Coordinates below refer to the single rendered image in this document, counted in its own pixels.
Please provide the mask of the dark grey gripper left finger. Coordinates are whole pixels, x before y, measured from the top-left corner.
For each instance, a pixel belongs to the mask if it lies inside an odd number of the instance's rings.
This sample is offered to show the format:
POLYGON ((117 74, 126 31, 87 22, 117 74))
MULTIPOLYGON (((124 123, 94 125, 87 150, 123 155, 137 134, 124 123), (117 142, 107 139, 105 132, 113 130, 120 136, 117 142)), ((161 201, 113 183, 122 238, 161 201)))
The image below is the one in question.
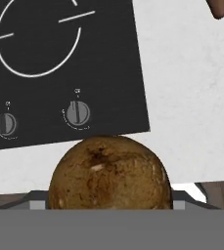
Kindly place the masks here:
POLYGON ((0 210, 4 209, 23 209, 23 210, 46 210, 48 209, 48 191, 32 190, 23 198, 1 205, 0 210))

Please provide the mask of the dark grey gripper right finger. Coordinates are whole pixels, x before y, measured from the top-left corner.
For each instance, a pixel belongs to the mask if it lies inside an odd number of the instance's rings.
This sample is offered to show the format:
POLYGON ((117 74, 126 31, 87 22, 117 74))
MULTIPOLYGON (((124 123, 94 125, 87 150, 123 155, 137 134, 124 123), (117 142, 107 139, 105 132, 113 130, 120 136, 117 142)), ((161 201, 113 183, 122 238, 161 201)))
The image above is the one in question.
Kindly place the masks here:
POLYGON ((184 190, 172 191, 174 210, 215 209, 215 206, 197 201, 184 190))

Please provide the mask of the brown wooden spatula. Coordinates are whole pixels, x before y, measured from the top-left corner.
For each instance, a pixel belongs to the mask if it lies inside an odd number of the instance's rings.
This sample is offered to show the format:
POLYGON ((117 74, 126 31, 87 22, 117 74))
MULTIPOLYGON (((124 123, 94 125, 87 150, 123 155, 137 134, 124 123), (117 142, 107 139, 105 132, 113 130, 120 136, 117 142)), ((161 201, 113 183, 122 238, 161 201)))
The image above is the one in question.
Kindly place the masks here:
POLYGON ((206 3, 217 20, 224 18, 224 0, 206 0, 206 3))

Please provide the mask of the grey hob knob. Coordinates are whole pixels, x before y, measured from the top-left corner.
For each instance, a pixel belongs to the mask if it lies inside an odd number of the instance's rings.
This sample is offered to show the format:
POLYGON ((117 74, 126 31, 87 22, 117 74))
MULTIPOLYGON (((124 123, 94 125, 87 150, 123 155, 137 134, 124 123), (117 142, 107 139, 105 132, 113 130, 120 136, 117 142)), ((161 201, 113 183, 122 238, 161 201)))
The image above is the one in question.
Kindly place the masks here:
POLYGON ((67 109, 67 120, 75 126, 84 125, 90 118, 90 108, 82 101, 72 101, 67 109))
POLYGON ((11 113, 0 113, 0 135, 11 136, 17 129, 17 119, 11 113))

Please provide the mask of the black hob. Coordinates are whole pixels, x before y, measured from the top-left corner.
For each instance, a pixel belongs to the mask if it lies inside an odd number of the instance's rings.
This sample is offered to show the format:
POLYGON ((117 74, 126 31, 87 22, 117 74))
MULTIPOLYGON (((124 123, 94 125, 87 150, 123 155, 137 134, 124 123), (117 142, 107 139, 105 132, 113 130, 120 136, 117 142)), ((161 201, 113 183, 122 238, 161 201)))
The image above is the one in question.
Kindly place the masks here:
POLYGON ((0 113, 17 119, 0 149, 149 131, 133 0, 0 0, 0 113))

